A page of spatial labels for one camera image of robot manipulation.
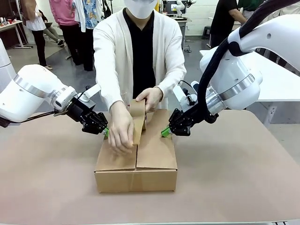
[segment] green shirt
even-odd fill
[[[246,11],[255,11],[264,0],[239,0],[238,8],[244,8]]]

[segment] brown table surface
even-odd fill
[[[300,218],[300,168],[247,111],[174,137],[176,192],[97,193],[101,136],[67,116],[16,127],[0,147],[0,222],[258,222]]]

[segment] person in pink shirt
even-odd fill
[[[72,13],[72,0],[49,0],[50,8],[55,21],[60,26],[65,42],[70,50],[75,65],[82,64],[80,57],[81,31],[78,22]]]

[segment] pink shirt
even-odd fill
[[[49,3],[54,19],[59,25],[78,24],[74,20],[74,13],[71,13],[72,0],[49,0]]]

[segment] cardboard box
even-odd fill
[[[99,192],[175,191],[177,163],[172,137],[160,132],[168,125],[167,110],[147,115],[147,129],[132,155],[116,156],[104,140],[95,178]]]

